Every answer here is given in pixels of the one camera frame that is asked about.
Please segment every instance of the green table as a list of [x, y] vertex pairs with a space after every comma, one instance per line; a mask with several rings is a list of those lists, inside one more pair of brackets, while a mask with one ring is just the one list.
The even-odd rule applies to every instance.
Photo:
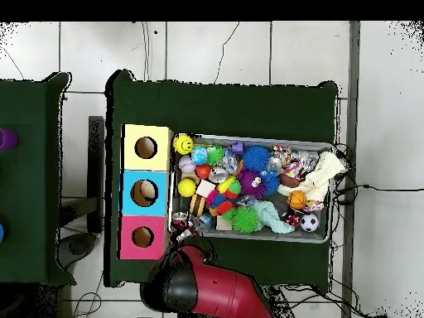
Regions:
[[0, 151], [0, 282], [75, 284], [55, 262], [59, 230], [60, 97], [66, 73], [42, 82], [0, 80], [0, 126], [19, 144]]
[[[337, 87], [242, 86], [137, 82], [117, 71], [106, 86], [107, 185], [105, 284], [145, 282], [152, 261], [116, 259], [120, 126], [167, 126], [203, 133], [306, 142], [334, 142]], [[217, 265], [255, 277], [259, 284], [312, 284], [328, 290], [330, 241], [323, 244], [211, 238]]]

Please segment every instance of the light blue cloth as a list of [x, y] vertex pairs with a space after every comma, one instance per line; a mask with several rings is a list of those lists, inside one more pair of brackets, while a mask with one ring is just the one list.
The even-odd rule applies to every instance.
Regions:
[[256, 230], [261, 230], [265, 225], [271, 227], [274, 233], [279, 234], [287, 234], [295, 230], [294, 227], [280, 220], [278, 212], [271, 201], [255, 201], [253, 208], [259, 217]]

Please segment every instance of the yellow box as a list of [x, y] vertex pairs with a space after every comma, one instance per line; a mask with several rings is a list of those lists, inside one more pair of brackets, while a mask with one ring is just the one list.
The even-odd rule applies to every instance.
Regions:
[[121, 168], [134, 171], [169, 171], [171, 139], [173, 132], [168, 127], [123, 124], [123, 165]]

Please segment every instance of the gray plastic bin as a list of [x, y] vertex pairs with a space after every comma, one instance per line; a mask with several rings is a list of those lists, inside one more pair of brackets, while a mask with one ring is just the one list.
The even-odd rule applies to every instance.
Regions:
[[[194, 143], [214, 144], [217, 143], [222, 146], [229, 146], [234, 142], [240, 141], [244, 143], [245, 147], [250, 145], [263, 145], [272, 149], [273, 145], [280, 145], [282, 147], [291, 147], [295, 150], [307, 150], [317, 152], [333, 152], [335, 148], [328, 143], [324, 142], [292, 142], [287, 140], [274, 140], [274, 139], [258, 139], [258, 138], [246, 138], [246, 137], [221, 137], [214, 135], [196, 135], [193, 139]], [[173, 155], [175, 165], [178, 165], [178, 161], [181, 155], [175, 152]], [[181, 180], [181, 172], [178, 167], [171, 172], [171, 186], [170, 186], [170, 204], [168, 212], [168, 229], [171, 225], [171, 217], [175, 212], [186, 212], [190, 203], [190, 198], [183, 198], [180, 196], [177, 190], [177, 185]], [[329, 191], [325, 198], [325, 208], [320, 212], [320, 226], [313, 233], [308, 233], [301, 229], [299, 226], [294, 232], [289, 234], [276, 234], [271, 229], [265, 226], [263, 229], [253, 232], [251, 234], [240, 234], [235, 231], [222, 231], [209, 229], [204, 232], [205, 237], [217, 237], [217, 238], [231, 238], [231, 239], [245, 239], [245, 240], [272, 240], [272, 241], [289, 241], [299, 243], [324, 243], [330, 237], [330, 223], [332, 214], [332, 203], [333, 203], [333, 180], [330, 181]], [[281, 195], [282, 199], [286, 201], [286, 197]]]

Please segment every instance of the pink box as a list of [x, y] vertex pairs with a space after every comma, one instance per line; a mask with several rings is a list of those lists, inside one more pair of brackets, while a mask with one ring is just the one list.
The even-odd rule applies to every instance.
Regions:
[[[140, 248], [133, 242], [133, 231], [139, 227], [147, 227], [153, 233], [150, 246]], [[166, 218], [165, 216], [130, 216], [123, 215], [121, 230], [122, 260], [157, 260], [166, 248]]]

